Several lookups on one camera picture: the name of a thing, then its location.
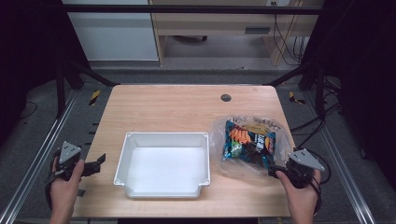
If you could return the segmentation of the black horizontal frame bar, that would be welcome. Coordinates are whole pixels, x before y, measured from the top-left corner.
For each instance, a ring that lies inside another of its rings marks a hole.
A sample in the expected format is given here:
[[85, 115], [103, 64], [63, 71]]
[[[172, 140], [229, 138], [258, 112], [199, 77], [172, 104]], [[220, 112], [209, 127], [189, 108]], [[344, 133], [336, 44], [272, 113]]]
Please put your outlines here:
[[234, 7], [184, 5], [62, 5], [67, 12], [98, 13], [204, 13], [204, 14], [280, 14], [319, 15], [321, 7]]

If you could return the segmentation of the white cabinet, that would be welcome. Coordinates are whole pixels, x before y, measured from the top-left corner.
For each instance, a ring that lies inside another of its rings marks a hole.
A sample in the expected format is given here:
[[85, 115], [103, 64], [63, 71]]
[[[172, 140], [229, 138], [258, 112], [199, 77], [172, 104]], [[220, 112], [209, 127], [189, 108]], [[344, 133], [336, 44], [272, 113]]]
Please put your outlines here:
[[90, 62], [158, 60], [149, 13], [69, 12], [68, 16]]

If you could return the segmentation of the yellow snack packet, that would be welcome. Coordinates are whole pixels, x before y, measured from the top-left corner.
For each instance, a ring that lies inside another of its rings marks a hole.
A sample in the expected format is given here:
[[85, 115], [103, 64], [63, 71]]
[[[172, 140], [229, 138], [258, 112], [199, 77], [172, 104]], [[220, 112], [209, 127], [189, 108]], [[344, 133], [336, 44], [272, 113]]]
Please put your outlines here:
[[252, 132], [252, 133], [259, 133], [259, 134], [267, 134], [269, 133], [269, 129], [260, 123], [249, 123], [243, 126], [244, 129]]

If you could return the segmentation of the black diagonal frame strut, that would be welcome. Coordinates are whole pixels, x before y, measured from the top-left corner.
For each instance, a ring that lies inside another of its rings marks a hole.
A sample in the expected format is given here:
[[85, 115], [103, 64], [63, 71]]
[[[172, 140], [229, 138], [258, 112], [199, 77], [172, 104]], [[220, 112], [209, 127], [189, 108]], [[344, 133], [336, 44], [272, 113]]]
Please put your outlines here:
[[73, 89], [81, 89], [84, 86], [84, 82], [81, 79], [80, 74], [88, 75], [89, 77], [99, 81], [100, 83], [108, 87], [117, 86], [116, 82], [102, 77], [99, 74], [93, 72], [90, 68], [84, 67], [76, 62], [67, 60], [65, 64], [72, 70], [72, 72], [66, 76], [66, 80]]
[[277, 87], [278, 85], [296, 76], [302, 76], [300, 79], [300, 85], [302, 85], [304, 80], [308, 77], [308, 75], [311, 73], [311, 70], [313, 68], [314, 68], [314, 64], [312, 62], [303, 63], [297, 68], [289, 71], [286, 75], [269, 82], [268, 86]]

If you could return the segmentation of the person's right hand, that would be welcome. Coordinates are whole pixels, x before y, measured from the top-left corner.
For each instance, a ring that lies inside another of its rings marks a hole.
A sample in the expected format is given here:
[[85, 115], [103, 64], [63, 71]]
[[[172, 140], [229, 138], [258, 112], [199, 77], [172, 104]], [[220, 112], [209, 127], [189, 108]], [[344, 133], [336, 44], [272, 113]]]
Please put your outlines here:
[[291, 184], [289, 178], [283, 172], [278, 171], [276, 174], [286, 192], [290, 216], [314, 218], [318, 200], [315, 190], [311, 186], [304, 189], [297, 189]]

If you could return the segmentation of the person's left hand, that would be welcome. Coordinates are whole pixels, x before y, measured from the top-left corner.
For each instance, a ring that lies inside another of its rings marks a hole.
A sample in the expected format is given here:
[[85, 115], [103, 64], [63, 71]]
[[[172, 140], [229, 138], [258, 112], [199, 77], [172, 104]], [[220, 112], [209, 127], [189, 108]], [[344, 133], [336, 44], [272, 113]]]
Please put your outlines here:
[[73, 215], [83, 170], [84, 160], [79, 160], [69, 180], [57, 178], [52, 182], [50, 190], [52, 200], [50, 220], [52, 222], [66, 223]]

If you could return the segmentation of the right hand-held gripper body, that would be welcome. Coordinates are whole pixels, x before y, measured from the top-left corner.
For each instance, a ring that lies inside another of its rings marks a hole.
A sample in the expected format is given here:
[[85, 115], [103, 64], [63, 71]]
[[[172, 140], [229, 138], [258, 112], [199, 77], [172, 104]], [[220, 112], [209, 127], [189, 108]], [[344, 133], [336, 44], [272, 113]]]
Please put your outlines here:
[[297, 189], [305, 188], [312, 181], [315, 170], [325, 171], [325, 167], [307, 149], [291, 152], [286, 167], [287, 176]]

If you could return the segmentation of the yellow black floor tape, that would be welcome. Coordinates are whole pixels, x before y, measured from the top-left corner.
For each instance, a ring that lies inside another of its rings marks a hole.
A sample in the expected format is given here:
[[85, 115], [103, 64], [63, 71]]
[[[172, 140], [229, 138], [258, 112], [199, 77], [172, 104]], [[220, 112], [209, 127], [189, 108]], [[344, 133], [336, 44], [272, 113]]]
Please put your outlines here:
[[89, 101], [89, 105], [95, 105], [98, 96], [100, 95], [100, 90], [95, 90], [92, 94], [91, 100]]
[[305, 100], [296, 99], [295, 96], [294, 96], [293, 91], [289, 92], [289, 99], [290, 99], [290, 102], [294, 102], [294, 103], [299, 104], [299, 105], [305, 105]]

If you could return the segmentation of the aluminium floor rail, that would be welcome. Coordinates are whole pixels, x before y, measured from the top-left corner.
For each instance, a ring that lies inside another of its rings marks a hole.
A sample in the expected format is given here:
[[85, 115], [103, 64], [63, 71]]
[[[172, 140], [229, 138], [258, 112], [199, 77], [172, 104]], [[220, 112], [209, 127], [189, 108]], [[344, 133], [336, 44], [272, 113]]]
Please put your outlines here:
[[46, 169], [46, 159], [51, 153], [58, 135], [62, 131], [65, 121], [67, 120], [77, 98], [78, 91], [70, 91], [64, 106], [64, 111], [53, 120], [51, 127], [46, 132], [45, 138], [41, 141], [40, 146], [28, 144], [25, 147], [21, 147], [24, 154], [30, 150], [34, 154], [34, 157], [29, 163], [29, 167], [22, 172], [23, 178], [15, 188], [12, 198], [0, 212], [0, 224], [13, 224], [15, 221], [27, 196], [29, 195], [29, 192], [39, 177], [41, 169]]
[[342, 185], [342, 192], [348, 198], [348, 202], [346, 205], [341, 205], [342, 200], [339, 199], [334, 203], [335, 208], [332, 209], [331, 202], [335, 200], [336, 190], [326, 187], [325, 189], [330, 193], [325, 194], [323, 207], [319, 214], [322, 216], [329, 215], [330, 212], [333, 212], [333, 215], [329, 216], [329, 219], [334, 224], [337, 224], [341, 223], [340, 218], [342, 214], [346, 214], [349, 210], [352, 210], [356, 216], [358, 224], [377, 224], [371, 209], [364, 200], [352, 173], [350, 173], [350, 170], [347, 167], [343, 154], [336, 145], [336, 141], [331, 136], [328, 129], [328, 124], [330, 122], [327, 118], [328, 116], [329, 114], [325, 114], [326, 122], [320, 129], [319, 133], [326, 149], [326, 155], [331, 161], [332, 176]]

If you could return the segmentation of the black vertical frame post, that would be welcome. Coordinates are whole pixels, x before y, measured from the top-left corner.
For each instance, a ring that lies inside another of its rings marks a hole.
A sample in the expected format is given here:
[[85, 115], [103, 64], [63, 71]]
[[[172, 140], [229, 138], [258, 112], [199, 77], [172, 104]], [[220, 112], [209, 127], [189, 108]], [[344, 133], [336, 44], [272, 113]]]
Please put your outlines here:
[[316, 112], [320, 120], [324, 120], [324, 100], [323, 100], [323, 89], [324, 89], [324, 74], [322, 68], [319, 66], [317, 69], [317, 81], [316, 81], [316, 101], [315, 107]]
[[65, 109], [65, 92], [64, 92], [64, 65], [59, 63], [56, 68], [56, 87], [57, 87], [57, 116], [60, 118]]

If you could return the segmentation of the blue snack packet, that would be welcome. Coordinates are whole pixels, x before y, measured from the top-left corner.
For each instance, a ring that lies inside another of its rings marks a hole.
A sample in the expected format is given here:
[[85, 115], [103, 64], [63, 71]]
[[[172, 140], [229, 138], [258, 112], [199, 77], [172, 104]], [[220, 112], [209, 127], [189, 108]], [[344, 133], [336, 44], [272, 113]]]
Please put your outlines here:
[[229, 120], [225, 126], [224, 159], [239, 159], [267, 169], [274, 163], [276, 133], [257, 133]]

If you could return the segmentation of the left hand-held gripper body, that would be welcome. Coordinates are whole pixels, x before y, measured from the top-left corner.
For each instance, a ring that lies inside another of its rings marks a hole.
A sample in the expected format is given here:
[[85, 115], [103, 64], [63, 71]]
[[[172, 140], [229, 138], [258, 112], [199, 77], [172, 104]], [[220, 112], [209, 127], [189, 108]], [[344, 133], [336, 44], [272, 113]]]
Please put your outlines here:
[[81, 148], [66, 141], [54, 153], [52, 165], [49, 168], [49, 177], [46, 184], [52, 183], [56, 178], [68, 181], [80, 160]]

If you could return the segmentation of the clear plastic bag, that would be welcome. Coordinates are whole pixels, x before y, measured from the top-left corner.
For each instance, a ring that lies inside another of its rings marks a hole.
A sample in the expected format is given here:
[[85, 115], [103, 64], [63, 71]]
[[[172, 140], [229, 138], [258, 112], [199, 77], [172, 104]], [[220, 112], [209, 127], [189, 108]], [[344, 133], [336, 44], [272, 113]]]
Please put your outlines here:
[[277, 165], [286, 165], [286, 162], [289, 160], [288, 155], [293, 151], [293, 147], [290, 143], [287, 129], [280, 122], [276, 119], [254, 116], [229, 116], [216, 119], [212, 123], [209, 133], [210, 154], [221, 175], [234, 179], [251, 180], [259, 176], [266, 176], [269, 167], [272, 165], [271, 163], [267, 169], [264, 169], [256, 164], [247, 163], [239, 159], [224, 159], [222, 153], [225, 143], [225, 126], [227, 120], [240, 126], [249, 123], [260, 123], [265, 125], [269, 129], [269, 132], [275, 132], [276, 150], [274, 163]]

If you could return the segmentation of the white plastic bin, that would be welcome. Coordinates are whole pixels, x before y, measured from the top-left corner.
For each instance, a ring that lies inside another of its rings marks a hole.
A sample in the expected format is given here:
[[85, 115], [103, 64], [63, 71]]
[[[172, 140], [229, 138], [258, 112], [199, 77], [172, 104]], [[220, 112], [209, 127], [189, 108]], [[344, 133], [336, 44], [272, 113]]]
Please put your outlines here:
[[125, 135], [113, 184], [128, 197], [197, 198], [210, 183], [207, 133]]

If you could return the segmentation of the black curtain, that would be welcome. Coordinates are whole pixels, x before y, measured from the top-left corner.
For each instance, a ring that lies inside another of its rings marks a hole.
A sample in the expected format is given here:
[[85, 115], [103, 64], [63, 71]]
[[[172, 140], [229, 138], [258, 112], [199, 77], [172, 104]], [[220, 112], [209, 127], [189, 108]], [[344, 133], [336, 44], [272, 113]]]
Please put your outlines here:
[[341, 80], [363, 148], [396, 190], [396, 0], [324, 0], [304, 53]]
[[12, 134], [34, 87], [55, 79], [62, 56], [90, 65], [63, 0], [0, 0], [0, 146]]

